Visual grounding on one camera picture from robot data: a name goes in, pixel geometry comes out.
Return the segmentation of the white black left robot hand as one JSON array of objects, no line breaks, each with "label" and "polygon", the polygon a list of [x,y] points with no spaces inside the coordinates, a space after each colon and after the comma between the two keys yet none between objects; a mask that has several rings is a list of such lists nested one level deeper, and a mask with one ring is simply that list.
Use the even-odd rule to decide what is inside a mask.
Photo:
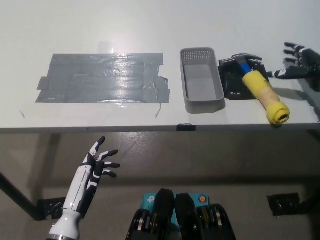
[{"label": "white black left robot hand", "polygon": [[105,158],[116,155],[117,149],[99,153],[99,148],[105,139],[102,136],[88,151],[82,164],[76,170],[63,205],[64,210],[77,212],[82,218],[88,212],[101,177],[107,175],[115,178],[117,174],[110,169],[121,167],[119,163],[105,161]]}]

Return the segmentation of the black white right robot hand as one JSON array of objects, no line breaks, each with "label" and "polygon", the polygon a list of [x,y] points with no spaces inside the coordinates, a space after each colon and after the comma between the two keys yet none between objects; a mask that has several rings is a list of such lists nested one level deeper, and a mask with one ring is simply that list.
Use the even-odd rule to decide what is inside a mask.
[{"label": "black white right robot hand", "polygon": [[283,59],[284,68],[268,71],[269,78],[281,80],[320,78],[320,54],[300,44],[285,42],[283,53],[290,56]]}]

